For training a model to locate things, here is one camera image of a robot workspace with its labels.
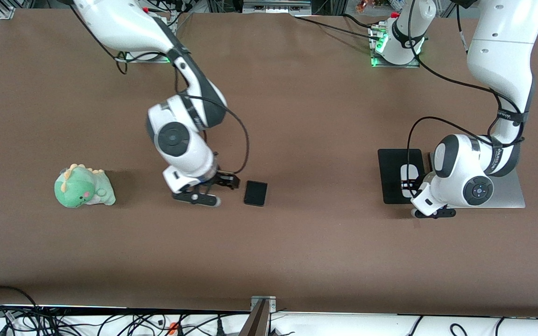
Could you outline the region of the black smartphone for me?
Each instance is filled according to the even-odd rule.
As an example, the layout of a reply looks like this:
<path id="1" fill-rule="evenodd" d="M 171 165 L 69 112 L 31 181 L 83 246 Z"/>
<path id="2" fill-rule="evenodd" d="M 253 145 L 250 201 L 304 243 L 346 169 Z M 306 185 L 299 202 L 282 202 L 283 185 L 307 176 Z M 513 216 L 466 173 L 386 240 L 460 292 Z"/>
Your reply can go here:
<path id="1" fill-rule="evenodd" d="M 268 185 L 266 182 L 247 181 L 243 202 L 245 205 L 265 206 Z"/>

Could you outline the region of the black mouse pad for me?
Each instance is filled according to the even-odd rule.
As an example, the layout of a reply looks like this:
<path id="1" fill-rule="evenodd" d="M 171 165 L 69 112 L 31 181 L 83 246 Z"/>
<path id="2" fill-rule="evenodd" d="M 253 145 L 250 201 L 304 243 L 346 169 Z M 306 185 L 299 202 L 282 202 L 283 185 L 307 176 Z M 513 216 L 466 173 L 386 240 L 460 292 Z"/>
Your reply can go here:
<path id="1" fill-rule="evenodd" d="M 401 166 L 413 164 L 423 176 L 426 175 L 423 153 L 420 149 L 378 149 L 378 161 L 385 204 L 410 204 L 411 199 L 401 193 Z"/>

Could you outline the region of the grey closed laptop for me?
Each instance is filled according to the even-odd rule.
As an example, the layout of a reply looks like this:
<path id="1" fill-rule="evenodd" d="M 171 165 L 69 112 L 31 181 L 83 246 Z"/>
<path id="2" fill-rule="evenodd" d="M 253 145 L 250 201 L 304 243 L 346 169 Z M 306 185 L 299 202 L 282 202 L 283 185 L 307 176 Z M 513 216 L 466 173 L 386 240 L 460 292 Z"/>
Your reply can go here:
<path id="1" fill-rule="evenodd" d="M 493 195 L 485 203 L 476 205 L 480 209 L 521 209 L 525 208 L 525 200 L 521 189 L 517 169 L 513 169 L 502 177 L 489 177 L 491 183 L 486 185 L 478 183 L 474 188 L 476 194 L 483 194 L 487 187 L 491 187 Z"/>

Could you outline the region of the green dinosaur plush toy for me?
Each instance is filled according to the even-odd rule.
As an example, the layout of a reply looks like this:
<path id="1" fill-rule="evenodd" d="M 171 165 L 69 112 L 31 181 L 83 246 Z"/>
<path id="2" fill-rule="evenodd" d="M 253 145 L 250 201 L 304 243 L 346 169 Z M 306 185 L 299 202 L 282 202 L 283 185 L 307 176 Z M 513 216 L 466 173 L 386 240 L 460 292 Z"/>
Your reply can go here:
<path id="1" fill-rule="evenodd" d="M 116 197 L 106 172 L 102 169 L 86 168 L 83 164 L 72 164 L 60 171 L 54 183 L 54 195 L 66 208 L 83 205 L 113 205 Z"/>

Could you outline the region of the grey aluminium beam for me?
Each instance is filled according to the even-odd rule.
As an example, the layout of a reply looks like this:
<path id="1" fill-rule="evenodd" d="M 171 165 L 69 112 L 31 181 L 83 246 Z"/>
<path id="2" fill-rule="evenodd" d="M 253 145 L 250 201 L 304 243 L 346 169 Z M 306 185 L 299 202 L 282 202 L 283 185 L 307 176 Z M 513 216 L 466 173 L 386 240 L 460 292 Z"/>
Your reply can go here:
<path id="1" fill-rule="evenodd" d="M 268 336 L 271 298 L 252 298 L 252 310 L 238 336 Z"/>

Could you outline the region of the grey metal box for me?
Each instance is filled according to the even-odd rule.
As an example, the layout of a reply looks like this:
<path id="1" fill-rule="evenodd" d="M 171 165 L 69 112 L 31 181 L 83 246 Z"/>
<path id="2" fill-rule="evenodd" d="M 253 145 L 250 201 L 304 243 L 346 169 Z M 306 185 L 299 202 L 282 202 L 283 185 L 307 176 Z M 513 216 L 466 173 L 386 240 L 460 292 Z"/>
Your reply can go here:
<path id="1" fill-rule="evenodd" d="M 242 13 L 312 15 L 311 0 L 243 0 Z"/>

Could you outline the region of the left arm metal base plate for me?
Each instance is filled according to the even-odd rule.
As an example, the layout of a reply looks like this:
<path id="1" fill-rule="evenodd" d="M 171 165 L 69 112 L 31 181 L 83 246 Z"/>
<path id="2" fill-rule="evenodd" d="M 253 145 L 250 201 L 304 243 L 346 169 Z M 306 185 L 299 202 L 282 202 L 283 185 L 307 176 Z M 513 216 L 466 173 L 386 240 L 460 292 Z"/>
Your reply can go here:
<path id="1" fill-rule="evenodd" d="M 386 21 L 368 28 L 371 66 L 378 68 L 418 68 L 420 65 L 410 49 L 391 37 Z"/>

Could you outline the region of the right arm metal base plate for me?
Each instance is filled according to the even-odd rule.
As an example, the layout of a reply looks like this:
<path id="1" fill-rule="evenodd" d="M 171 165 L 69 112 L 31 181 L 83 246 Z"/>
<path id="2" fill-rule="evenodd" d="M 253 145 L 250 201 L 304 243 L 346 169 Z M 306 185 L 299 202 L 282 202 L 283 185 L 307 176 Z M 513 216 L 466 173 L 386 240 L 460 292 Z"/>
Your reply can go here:
<path id="1" fill-rule="evenodd" d="M 127 63 L 170 63 L 167 56 L 155 51 L 120 52 L 117 56 Z"/>

